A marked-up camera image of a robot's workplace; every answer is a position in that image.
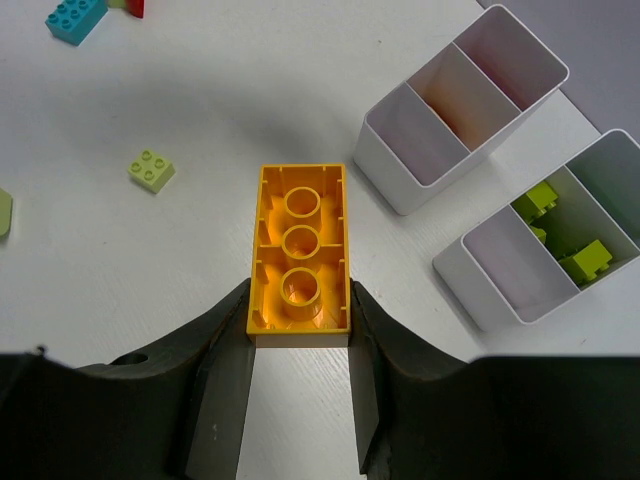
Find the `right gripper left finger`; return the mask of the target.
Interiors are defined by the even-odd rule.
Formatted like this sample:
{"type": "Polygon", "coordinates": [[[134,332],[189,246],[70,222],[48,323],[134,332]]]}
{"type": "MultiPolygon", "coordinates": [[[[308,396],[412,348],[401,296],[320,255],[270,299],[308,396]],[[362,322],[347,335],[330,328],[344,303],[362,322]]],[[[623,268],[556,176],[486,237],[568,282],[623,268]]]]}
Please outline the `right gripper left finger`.
{"type": "Polygon", "coordinates": [[[1,357],[5,479],[232,479],[255,347],[250,285],[108,364],[1,357]]]}

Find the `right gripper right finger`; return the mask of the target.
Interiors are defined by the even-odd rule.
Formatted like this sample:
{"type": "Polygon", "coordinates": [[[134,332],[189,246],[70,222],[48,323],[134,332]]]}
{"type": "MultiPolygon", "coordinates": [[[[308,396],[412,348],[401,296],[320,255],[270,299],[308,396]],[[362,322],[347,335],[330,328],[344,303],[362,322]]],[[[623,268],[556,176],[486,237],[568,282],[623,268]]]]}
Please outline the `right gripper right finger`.
{"type": "Polygon", "coordinates": [[[635,479],[635,357],[459,360],[351,285],[359,469],[370,479],[635,479]]]}

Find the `yellow small lego brick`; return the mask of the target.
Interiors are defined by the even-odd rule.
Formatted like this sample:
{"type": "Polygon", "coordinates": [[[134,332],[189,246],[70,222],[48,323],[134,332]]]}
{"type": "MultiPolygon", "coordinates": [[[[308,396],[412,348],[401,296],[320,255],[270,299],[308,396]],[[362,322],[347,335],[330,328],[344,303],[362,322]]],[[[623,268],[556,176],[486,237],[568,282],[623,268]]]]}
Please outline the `yellow small lego brick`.
{"type": "Polygon", "coordinates": [[[262,166],[248,337],[259,348],[345,347],[350,287],[345,166],[262,166]]]}

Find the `olive 2x2 lego brick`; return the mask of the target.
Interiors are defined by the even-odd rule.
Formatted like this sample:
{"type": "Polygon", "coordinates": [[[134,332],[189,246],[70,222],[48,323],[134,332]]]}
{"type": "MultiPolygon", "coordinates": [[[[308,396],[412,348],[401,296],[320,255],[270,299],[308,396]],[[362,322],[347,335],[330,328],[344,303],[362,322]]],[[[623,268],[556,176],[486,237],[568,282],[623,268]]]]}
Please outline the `olive 2x2 lego brick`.
{"type": "Polygon", "coordinates": [[[593,282],[610,267],[613,255],[600,240],[594,240],[558,260],[560,266],[577,286],[593,282]]]}

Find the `pale green 2x2 lego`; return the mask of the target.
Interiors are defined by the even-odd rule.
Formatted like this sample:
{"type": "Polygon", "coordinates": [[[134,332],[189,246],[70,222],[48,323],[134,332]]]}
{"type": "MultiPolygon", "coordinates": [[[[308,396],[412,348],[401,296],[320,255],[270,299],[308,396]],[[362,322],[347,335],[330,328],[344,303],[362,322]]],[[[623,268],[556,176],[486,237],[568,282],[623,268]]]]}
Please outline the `pale green 2x2 lego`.
{"type": "Polygon", "coordinates": [[[143,150],[128,167],[130,178],[152,194],[158,194],[175,172],[171,161],[149,149],[143,150]]]}

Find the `olive square lego brick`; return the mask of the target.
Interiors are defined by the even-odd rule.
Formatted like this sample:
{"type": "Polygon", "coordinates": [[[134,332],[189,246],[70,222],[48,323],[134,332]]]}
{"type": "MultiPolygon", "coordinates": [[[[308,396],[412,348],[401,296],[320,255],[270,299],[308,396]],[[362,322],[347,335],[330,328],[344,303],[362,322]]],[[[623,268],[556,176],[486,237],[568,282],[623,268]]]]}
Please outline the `olive square lego brick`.
{"type": "Polygon", "coordinates": [[[542,181],[511,203],[524,222],[531,224],[556,207],[559,198],[547,181],[542,181]]]}

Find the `lime 2x2 lego brick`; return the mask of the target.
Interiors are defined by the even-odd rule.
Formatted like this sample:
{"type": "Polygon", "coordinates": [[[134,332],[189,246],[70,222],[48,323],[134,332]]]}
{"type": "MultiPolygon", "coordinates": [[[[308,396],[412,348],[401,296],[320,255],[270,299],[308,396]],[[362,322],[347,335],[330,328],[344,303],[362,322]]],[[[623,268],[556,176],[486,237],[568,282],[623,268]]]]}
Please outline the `lime 2x2 lego brick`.
{"type": "Polygon", "coordinates": [[[0,189],[0,238],[9,234],[12,222],[13,197],[4,189],[0,189]]]}

